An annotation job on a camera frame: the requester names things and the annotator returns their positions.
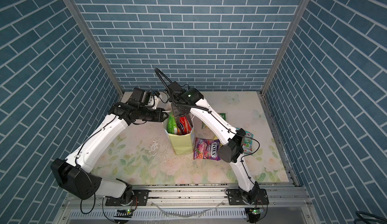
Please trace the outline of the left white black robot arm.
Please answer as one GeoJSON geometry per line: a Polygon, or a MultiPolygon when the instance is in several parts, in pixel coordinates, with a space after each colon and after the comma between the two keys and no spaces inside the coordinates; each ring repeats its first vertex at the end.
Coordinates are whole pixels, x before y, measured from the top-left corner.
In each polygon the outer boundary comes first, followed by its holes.
{"type": "Polygon", "coordinates": [[[163,122],[168,118],[163,108],[114,104],[104,121],[79,148],[65,159],[55,159],[51,171],[58,186],[81,200],[93,196],[111,197],[120,205],[133,201],[132,186],[123,180],[104,179],[91,173],[98,158],[113,140],[137,120],[163,122]]]}

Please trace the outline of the teal Fox's candy packet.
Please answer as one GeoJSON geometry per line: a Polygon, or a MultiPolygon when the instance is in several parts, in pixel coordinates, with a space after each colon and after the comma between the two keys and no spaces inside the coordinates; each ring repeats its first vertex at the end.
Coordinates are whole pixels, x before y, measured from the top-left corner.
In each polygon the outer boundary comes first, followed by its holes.
{"type": "Polygon", "coordinates": [[[253,152],[253,138],[254,138],[254,135],[246,131],[246,135],[244,137],[244,142],[242,145],[243,152],[245,154],[249,154],[253,152]]]}

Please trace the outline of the floral paper gift bag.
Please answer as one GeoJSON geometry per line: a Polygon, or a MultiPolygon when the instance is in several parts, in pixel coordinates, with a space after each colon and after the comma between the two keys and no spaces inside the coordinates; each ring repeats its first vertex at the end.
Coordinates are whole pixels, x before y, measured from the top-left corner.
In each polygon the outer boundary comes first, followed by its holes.
{"type": "MultiPolygon", "coordinates": [[[[193,118],[191,115],[186,115],[186,117],[189,119],[192,126],[191,133],[187,135],[182,135],[180,130],[179,130],[179,135],[169,134],[167,132],[168,119],[166,119],[163,122],[164,131],[176,155],[187,155],[187,154],[193,153],[193,148],[195,145],[195,129],[193,126],[193,118]]],[[[177,126],[178,126],[179,118],[180,117],[175,117],[177,126]]]]}

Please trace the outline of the red snack packet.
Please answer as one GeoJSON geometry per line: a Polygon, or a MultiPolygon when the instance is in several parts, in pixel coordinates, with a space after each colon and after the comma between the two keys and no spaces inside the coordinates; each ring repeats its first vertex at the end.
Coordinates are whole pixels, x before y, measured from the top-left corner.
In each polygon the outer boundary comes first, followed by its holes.
{"type": "Polygon", "coordinates": [[[178,127],[182,135],[190,134],[192,131],[191,123],[186,116],[179,118],[178,127]]]}

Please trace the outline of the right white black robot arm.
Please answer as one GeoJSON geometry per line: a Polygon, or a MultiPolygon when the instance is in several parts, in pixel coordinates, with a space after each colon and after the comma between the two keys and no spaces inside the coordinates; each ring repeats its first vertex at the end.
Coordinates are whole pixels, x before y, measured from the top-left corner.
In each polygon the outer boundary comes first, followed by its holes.
{"type": "Polygon", "coordinates": [[[258,199],[260,191],[259,184],[251,176],[243,154],[242,144],[246,132],[237,129],[227,123],[208,103],[203,94],[197,89],[179,89],[177,91],[167,90],[169,99],[180,113],[191,113],[205,123],[209,129],[218,137],[221,147],[218,156],[224,162],[230,164],[238,181],[240,195],[246,204],[253,204],[258,199]]]}

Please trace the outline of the bright green snack packet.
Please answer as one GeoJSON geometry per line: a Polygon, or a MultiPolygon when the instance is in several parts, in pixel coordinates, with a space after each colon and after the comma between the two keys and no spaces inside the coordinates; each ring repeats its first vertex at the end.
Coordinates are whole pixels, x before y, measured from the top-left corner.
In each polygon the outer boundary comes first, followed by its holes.
{"type": "Polygon", "coordinates": [[[177,126],[175,117],[172,112],[169,113],[168,123],[167,123],[167,132],[169,134],[179,135],[179,128],[177,126]]]}

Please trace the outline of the purple Fox's candy packet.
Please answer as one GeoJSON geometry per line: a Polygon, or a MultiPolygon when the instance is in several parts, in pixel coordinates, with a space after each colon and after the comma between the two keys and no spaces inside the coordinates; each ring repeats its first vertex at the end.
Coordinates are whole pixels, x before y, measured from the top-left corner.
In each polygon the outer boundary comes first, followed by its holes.
{"type": "Polygon", "coordinates": [[[218,139],[211,140],[196,137],[193,159],[220,161],[221,158],[218,155],[220,145],[221,143],[218,139]]]}

